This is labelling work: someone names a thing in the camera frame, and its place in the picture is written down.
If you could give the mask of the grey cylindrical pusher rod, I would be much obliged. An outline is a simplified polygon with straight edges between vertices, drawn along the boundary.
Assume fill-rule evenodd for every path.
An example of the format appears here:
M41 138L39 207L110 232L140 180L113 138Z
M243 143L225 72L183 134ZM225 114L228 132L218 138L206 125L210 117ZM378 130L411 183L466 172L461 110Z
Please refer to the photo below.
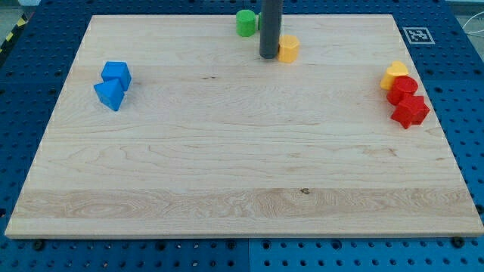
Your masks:
M259 54L262 58L273 59L278 54L283 0L262 0Z

